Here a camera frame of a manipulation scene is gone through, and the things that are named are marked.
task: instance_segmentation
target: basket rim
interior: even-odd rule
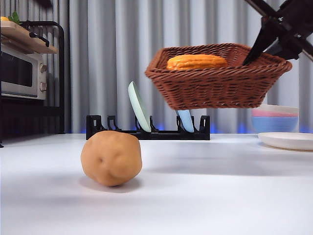
[[[218,46],[235,46],[235,47],[241,47],[242,49],[247,49],[250,50],[251,47],[243,44],[238,44],[238,43],[221,43],[221,44],[206,44],[206,45],[198,45],[198,46],[184,46],[184,47],[164,47],[159,49],[153,59],[151,60],[150,64],[148,65],[146,72],[155,72],[155,73],[177,73],[177,72],[200,72],[200,71],[205,71],[205,72],[221,72],[221,71],[236,71],[239,70],[241,73],[246,73],[246,70],[251,71],[251,70],[264,70],[264,69],[274,69],[278,67],[289,67],[292,66],[292,63],[279,57],[279,56],[274,56],[270,55],[268,53],[262,52],[260,57],[268,58],[268,59],[274,59],[277,60],[277,63],[273,64],[268,64],[268,65],[262,65],[262,66],[249,66],[249,65],[244,65],[244,66],[228,66],[228,67],[221,67],[221,68],[205,68],[205,69],[188,69],[188,70],[167,70],[167,69],[159,69],[157,68],[157,63],[159,62],[159,58],[161,54],[164,51],[171,50],[174,48],[197,48],[197,47],[207,47],[207,46],[213,46],[213,45],[218,45]]]

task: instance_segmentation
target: wicker basket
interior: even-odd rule
[[[267,91],[292,64],[280,57],[262,53],[248,66],[242,66],[250,47],[240,44],[210,44],[194,47],[168,47],[159,50],[145,74],[152,79],[172,109],[255,108]],[[168,59],[183,54],[213,54],[225,58],[228,67],[167,70]]]

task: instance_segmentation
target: potato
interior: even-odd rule
[[[98,132],[85,143],[81,163],[84,173],[98,183],[121,185],[142,168],[139,140],[117,131]]]

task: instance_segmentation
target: oven door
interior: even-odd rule
[[[2,95],[37,98],[38,61],[1,45]]]

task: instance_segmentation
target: black metal rack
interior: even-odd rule
[[[127,134],[131,134],[137,137],[139,140],[210,140],[210,116],[201,116],[200,126],[197,130],[195,127],[194,117],[191,116],[194,126],[194,133],[190,133],[184,130],[180,117],[176,117],[177,130],[176,131],[161,131],[155,128],[153,125],[153,118],[150,116],[151,132],[145,132],[137,118],[134,118],[136,130],[122,130],[116,124],[116,116],[107,117],[107,125],[105,128],[101,122],[100,115],[88,115],[86,117],[86,139],[100,131],[118,131]]]
[[[64,134],[65,130],[65,94],[64,94],[64,73],[65,73],[65,49],[64,30],[54,21],[25,21],[21,26],[29,29],[31,26],[56,26],[59,30],[59,106],[44,106],[41,100],[31,100],[24,98],[3,97],[0,94],[0,147],[3,147],[3,117],[58,117],[59,130],[57,134]]]

